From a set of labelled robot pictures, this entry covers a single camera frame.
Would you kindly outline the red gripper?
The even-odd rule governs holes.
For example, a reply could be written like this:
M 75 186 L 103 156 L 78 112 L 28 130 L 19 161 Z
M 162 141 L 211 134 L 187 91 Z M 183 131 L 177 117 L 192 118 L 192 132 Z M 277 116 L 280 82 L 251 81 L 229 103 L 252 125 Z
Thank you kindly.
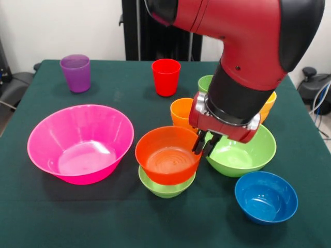
M 259 113 L 247 124 L 236 126 L 214 117 L 205 104 L 205 98 L 206 93 L 198 91 L 193 99 L 189 114 L 189 124 L 199 129 L 198 138 L 192 148 L 194 154 L 200 154 L 203 150 L 203 156 L 209 157 L 220 141 L 221 135 L 241 143 L 248 143 L 253 139 L 260 127 L 261 115 Z M 216 134 L 213 134 L 213 137 L 205 144 L 206 131 Z

